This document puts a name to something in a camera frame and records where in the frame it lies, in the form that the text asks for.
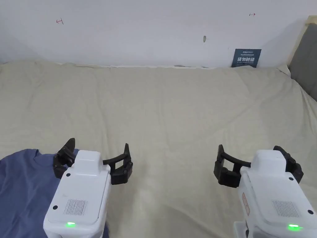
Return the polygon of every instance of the dark blue sign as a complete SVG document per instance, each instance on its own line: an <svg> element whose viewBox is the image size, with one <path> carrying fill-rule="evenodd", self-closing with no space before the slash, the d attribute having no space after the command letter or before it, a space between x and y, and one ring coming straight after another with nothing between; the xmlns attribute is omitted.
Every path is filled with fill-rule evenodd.
<svg viewBox="0 0 317 238"><path fill-rule="evenodd" d="M256 68L259 61L261 50L255 49L236 49L231 67L250 65Z"/></svg>

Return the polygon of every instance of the gray headboard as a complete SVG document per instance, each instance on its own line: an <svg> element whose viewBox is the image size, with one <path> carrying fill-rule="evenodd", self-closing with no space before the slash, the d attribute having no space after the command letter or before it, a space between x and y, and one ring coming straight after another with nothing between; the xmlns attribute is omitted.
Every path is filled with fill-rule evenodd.
<svg viewBox="0 0 317 238"><path fill-rule="evenodd" d="M288 66L291 78L317 101L317 25L310 23Z"/></svg>

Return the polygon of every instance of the mattress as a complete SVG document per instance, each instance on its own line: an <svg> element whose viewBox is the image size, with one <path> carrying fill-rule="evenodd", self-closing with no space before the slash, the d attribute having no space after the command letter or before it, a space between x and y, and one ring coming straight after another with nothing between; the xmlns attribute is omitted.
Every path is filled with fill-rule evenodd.
<svg viewBox="0 0 317 238"><path fill-rule="evenodd" d="M246 161L283 147L317 208L317 102L281 69L7 63L0 112L1 158L55 153L75 137L76 148L108 159L129 143L133 173L112 186L110 237L232 238L243 213L237 189L213 175L219 144Z"/></svg>

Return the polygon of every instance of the wrinkled fabric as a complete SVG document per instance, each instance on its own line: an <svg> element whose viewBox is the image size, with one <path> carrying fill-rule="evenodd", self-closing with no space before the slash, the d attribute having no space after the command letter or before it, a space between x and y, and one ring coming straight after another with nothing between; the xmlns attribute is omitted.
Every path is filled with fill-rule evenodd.
<svg viewBox="0 0 317 238"><path fill-rule="evenodd" d="M25 149L0 160L2 238L46 237L44 217L60 181L54 175L53 156ZM108 237L107 227L103 237Z"/></svg>
<svg viewBox="0 0 317 238"><path fill-rule="evenodd" d="M107 207L113 238L234 237L242 206L213 174L219 144L246 161L281 146L301 164L300 186L317 209L317 102L276 68L7 63L0 112L3 156L55 153L75 137L109 159L129 143L132 175L111 187Z"/></svg>

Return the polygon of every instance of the red label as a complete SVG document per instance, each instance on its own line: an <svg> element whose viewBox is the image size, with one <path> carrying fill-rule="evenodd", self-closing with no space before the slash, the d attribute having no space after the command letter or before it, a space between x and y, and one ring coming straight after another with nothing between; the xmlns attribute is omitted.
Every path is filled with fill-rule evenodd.
<svg viewBox="0 0 317 238"><path fill-rule="evenodd" d="M247 201L247 198L245 197L244 193L242 193L242 201L244 203L245 211L247 212L247 215L249 215L250 208L249 208L248 201Z"/></svg>

